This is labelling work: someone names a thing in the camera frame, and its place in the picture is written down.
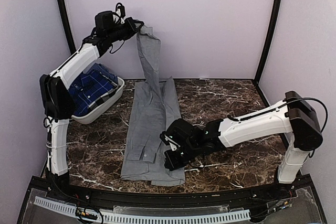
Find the grey long sleeve shirt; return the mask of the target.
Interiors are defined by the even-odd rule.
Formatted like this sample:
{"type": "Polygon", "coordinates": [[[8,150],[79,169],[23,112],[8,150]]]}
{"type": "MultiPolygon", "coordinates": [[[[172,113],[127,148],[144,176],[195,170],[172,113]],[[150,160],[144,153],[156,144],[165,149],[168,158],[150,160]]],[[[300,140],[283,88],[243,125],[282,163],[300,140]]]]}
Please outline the grey long sleeve shirt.
{"type": "Polygon", "coordinates": [[[146,180],[156,186],[181,185],[185,171],[165,168],[164,152],[170,146],[160,139],[160,134],[181,117],[175,82],[172,77],[159,76],[161,41],[153,29],[143,26],[136,42],[145,81],[135,84],[121,178],[146,180]]]}

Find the white laundry basket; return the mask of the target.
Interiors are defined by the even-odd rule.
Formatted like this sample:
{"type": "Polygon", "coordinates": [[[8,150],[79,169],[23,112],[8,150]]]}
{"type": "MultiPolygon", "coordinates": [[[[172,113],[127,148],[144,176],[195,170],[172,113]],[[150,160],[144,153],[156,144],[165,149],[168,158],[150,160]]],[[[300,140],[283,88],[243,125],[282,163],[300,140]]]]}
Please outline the white laundry basket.
{"type": "Polygon", "coordinates": [[[122,78],[118,77],[118,84],[119,86],[116,89],[114,95],[108,97],[108,99],[105,100],[103,104],[97,106],[85,116],[73,115],[71,118],[81,124],[90,124],[93,121],[95,121],[99,116],[103,115],[111,106],[113,106],[121,98],[125,86],[125,81],[122,78]]]}

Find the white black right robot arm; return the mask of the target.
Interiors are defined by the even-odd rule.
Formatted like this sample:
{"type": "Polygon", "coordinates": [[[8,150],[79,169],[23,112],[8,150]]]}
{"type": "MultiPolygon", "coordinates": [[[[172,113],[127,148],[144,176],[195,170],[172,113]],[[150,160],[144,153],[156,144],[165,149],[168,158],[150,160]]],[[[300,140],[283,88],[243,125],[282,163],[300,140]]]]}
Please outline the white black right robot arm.
{"type": "Polygon", "coordinates": [[[295,91],[283,100],[262,110],[239,117],[227,116],[208,122],[203,129],[184,119],[173,121],[160,134],[170,147],[165,151],[165,168],[170,171],[185,167],[200,155],[223,151],[237,144],[268,135],[290,133],[284,160],[277,171],[277,181],[268,188],[273,200],[288,191],[309,154],[321,146],[325,125],[320,125],[315,109],[295,91]]]}

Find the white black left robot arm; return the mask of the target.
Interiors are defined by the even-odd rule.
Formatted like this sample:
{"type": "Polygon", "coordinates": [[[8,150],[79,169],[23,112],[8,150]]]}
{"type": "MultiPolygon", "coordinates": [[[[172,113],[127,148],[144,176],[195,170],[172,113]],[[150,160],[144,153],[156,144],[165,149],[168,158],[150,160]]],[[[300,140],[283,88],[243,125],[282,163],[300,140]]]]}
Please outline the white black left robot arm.
{"type": "Polygon", "coordinates": [[[68,89],[73,81],[94,61],[102,57],[116,41],[126,41],[138,33],[144,22],[128,17],[115,22],[113,18],[98,17],[89,36],[81,46],[50,74],[39,79],[44,127],[47,129],[48,173],[55,177],[69,175],[66,160],[66,137],[75,103],[68,89]]]}

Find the blue small-check shirt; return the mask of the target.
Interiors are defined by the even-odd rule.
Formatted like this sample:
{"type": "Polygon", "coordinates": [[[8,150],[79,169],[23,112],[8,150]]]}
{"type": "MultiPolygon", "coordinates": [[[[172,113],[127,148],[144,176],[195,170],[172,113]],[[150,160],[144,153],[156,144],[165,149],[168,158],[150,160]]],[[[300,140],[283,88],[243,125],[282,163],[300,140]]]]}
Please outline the blue small-check shirt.
{"type": "Polygon", "coordinates": [[[111,82],[118,84],[118,77],[110,72],[110,70],[103,64],[100,63],[92,63],[88,67],[86,67],[83,73],[89,73],[92,70],[99,72],[101,75],[106,77],[111,82]]]}

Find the blue plaid shirt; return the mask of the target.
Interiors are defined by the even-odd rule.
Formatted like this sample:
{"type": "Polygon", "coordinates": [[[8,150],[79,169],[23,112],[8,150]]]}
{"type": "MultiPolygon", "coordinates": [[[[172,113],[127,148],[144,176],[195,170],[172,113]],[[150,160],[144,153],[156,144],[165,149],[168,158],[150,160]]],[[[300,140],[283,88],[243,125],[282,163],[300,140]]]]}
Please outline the blue plaid shirt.
{"type": "Polygon", "coordinates": [[[90,112],[90,106],[108,91],[118,86],[118,78],[112,74],[104,75],[97,70],[81,73],[68,90],[75,103],[74,116],[82,117],[90,112]]]}

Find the black white checked shirt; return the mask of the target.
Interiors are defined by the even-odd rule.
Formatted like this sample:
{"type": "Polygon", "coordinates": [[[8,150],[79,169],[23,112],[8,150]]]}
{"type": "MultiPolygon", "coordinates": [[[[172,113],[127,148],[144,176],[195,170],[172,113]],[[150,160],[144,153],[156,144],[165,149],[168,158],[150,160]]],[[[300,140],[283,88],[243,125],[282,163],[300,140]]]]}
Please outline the black white checked shirt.
{"type": "Polygon", "coordinates": [[[93,111],[98,106],[104,104],[107,100],[109,100],[111,97],[113,97],[118,89],[111,89],[107,93],[101,95],[97,99],[95,99],[89,106],[88,110],[93,111]]]}

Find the black left frame post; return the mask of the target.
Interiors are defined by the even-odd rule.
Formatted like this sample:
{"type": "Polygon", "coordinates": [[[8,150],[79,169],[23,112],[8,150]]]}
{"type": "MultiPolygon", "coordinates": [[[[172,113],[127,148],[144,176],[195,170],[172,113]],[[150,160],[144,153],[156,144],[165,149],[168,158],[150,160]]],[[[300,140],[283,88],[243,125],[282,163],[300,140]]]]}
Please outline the black left frame post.
{"type": "Polygon", "coordinates": [[[75,46],[75,42],[74,42],[73,34],[71,31],[68,14],[67,14],[66,1],[57,0],[57,3],[58,3],[59,13],[60,13],[64,33],[66,36],[67,44],[68,44],[68,47],[71,53],[70,56],[72,56],[76,52],[76,46],[75,46]]]}

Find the black frame post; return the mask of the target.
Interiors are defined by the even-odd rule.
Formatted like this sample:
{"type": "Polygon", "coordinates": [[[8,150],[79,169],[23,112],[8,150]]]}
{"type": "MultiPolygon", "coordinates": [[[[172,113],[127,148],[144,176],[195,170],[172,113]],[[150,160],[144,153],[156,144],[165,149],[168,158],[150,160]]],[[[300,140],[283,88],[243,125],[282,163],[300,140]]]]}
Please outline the black frame post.
{"type": "Polygon", "coordinates": [[[275,33],[276,29],[276,24],[277,24],[277,19],[278,19],[278,14],[280,10],[280,4],[281,0],[274,0],[273,5],[272,5],[272,10],[271,10],[271,15],[270,15],[270,20],[269,20],[269,25],[267,29],[267,34],[263,46],[263,50],[261,52],[260,56],[260,61],[257,67],[257,71],[254,77],[254,82],[256,85],[259,85],[260,80],[263,75],[263,71],[266,65],[266,61],[269,55],[272,39],[275,33]]]}
{"type": "Polygon", "coordinates": [[[75,42],[74,42],[73,34],[71,31],[68,14],[67,14],[66,1],[57,0],[57,3],[58,3],[59,13],[60,13],[64,33],[66,36],[67,44],[68,44],[68,47],[71,53],[70,56],[72,56],[76,52],[76,46],[75,46],[75,42]]]}

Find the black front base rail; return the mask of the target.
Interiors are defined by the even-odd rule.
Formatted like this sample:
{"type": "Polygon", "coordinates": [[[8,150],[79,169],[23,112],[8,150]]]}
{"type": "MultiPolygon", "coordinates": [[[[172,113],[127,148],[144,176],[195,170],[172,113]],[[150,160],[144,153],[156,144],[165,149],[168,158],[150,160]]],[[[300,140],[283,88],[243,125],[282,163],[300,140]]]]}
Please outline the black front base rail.
{"type": "Polygon", "coordinates": [[[112,209],[114,206],[127,207],[153,207],[153,208],[184,208],[184,207],[208,207],[229,205],[231,208],[252,207],[258,208],[266,205],[267,202],[280,198],[289,198],[297,195],[298,189],[313,186],[310,175],[298,177],[293,185],[287,190],[280,190],[279,184],[266,184],[251,188],[225,190],[212,193],[191,193],[191,194],[145,194],[126,193],[80,187],[68,186],[68,193],[71,196],[79,197],[71,202],[79,202],[80,206],[90,204],[97,208],[112,209]]]}

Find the black right frame post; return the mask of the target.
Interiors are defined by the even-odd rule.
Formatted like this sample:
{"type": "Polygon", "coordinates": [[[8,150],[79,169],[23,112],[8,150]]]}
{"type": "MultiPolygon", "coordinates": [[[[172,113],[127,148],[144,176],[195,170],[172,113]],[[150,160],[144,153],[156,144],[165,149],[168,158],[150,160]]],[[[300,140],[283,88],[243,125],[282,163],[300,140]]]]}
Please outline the black right frame post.
{"type": "Polygon", "coordinates": [[[278,19],[278,14],[280,10],[280,4],[281,0],[274,0],[273,5],[272,5],[272,10],[271,10],[271,15],[270,15],[270,20],[269,20],[269,25],[267,29],[267,34],[263,46],[263,50],[261,52],[260,56],[260,61],[257,67],[257,71],[254,77],[254,82],[256,85],[259,85],[260,80],[263,75],[263,71],[266,65],[266,61],[269,55],[272,39],[275,33],[276,29],[276,24],[277,24],[277,19],[278,19]]]}

